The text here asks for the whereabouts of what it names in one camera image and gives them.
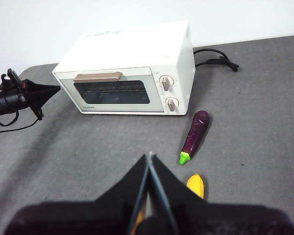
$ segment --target toaster oven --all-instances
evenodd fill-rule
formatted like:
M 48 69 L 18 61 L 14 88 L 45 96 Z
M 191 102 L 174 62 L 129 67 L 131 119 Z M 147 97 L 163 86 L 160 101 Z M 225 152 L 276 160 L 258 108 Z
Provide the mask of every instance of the toaster oven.
M 83 114 L 184 115 L 195 74 L 188 23 L 84 34 L 52 73 Z

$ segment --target purple eggplant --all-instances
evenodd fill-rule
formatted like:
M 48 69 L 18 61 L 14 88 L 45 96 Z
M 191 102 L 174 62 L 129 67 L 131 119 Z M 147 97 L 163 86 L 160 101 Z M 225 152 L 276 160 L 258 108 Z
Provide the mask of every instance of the purple eggplant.
M 184 165 L 195 154 L 209 125 L 209 114 L 206 111 L 198 111 L 193 117 L 193 122 L 188 132 L 186 141 L 181 151 L 179 164 Z

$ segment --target glass window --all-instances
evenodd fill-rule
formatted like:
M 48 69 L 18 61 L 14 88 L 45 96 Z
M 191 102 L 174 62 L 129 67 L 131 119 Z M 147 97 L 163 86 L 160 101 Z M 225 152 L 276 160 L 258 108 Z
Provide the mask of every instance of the glass window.
M 88 104 L 149 104 L 142 81 L 74 83 Z

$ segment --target brown handle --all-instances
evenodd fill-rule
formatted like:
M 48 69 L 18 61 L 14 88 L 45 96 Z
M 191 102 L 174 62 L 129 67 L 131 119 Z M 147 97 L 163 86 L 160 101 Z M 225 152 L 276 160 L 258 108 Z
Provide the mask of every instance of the brown handle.
M 121 72 L 78 74 L 74 78 L 75 83 L 84 82 L 117 82 L 123 74 Z

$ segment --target power cord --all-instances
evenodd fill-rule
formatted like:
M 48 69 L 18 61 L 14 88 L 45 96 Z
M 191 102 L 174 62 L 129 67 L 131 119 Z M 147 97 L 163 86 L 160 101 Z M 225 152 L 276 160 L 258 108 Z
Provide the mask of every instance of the power cord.
M 213 51 L 213 52 L 221 54 L 222 56 L 220 56 L 219 59 L 209 59 L 206 62 L 196 64 L 195 67 L 198 67 L 201 65 L 226 65 L 230 67 L 234 72 L 237 72 L 239 65 L 231 62 L 224 52 L 216 50 L 216 49 L 211 49 L 211 48 L 203 48 L 203 49 L 196 50 L 194 52 L 194 55 L 203 51 Z
M 0 126 L 9 126 L 9 125 L 13 124 L 14 122 L 16 122 L 16 120 L 17 120 L 18 117 L 19 117 L 19 112 L 16 111 L 15 113 L 16 113 L 15 118 L 14 118 L 9 124 L 3 124 L 2 122 L 0 122 Z M 19 131 L 19 130 L 26 129 L 26 128 L 28 128 L 28 127 L 33 126 L 38 120 L 39 120 L 39 119 L 36 119 L 36 121 L 34 121 L 32 124 L 30 124 L 30 125 L 28 125 L 28 126 L 21 127 L 21 128 L 17 128 L 17 129 L 11 129 L 11 130 L 0 131 L 0 133 L 3 133 L 3 132 L 10 132 L 10 131 Z

